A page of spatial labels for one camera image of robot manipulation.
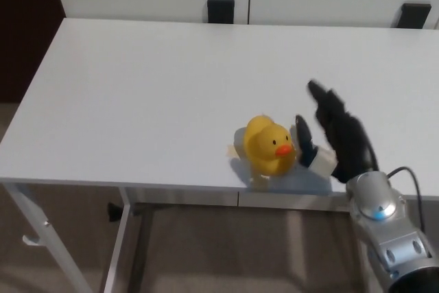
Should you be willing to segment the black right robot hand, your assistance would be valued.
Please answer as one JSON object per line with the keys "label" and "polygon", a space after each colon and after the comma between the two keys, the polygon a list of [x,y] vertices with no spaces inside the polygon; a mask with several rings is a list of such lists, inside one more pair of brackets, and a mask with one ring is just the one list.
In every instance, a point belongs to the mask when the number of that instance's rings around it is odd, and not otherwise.
{"label": "black right robot hand", "polygon": [[360,174],[377,171],[377,157],[360,120],[345,109],[344,102],[334,90],[324,88],[315,80],[310,80],[307,88],[317,104],[316,119],[335,156],[327,159],[322,155],[322,148],[313,142],[307,122],[297,115],[299,163],[315,172],[317,164],[331,165],[332,160],[336,160],[333,169],[325,174],[344,184]]}

